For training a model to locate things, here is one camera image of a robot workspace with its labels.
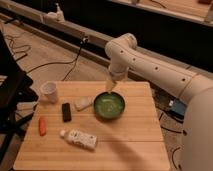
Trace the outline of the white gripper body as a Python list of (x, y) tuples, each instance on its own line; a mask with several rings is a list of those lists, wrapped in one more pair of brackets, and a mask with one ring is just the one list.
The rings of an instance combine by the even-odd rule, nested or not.
[(125, 80), (128, 77), (128, 68), (125, 68), (123, 71), (114, 70), (112, 67), (108, 68), (109, 76), (112, 81), (121, 81)]

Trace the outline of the beige gripper fingers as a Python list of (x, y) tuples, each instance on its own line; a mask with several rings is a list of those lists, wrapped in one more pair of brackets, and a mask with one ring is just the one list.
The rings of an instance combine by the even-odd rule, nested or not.
[(113, 91), (113, 89), (116, 87), (117, 82), (111, 79), (107, 79), (106, 80), (106, 85), (105, 85), (105, 90), (108, 93), (111, 93)]

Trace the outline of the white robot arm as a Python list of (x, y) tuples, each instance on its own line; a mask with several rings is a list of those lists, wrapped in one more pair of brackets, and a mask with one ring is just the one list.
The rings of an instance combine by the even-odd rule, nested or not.
[(131, 33), (105, 45), (109, 75), (117, 81), (131, 68), (187, 106), (180, 152), (181, 171), (213, 171), (213, 80), (142, 54)]

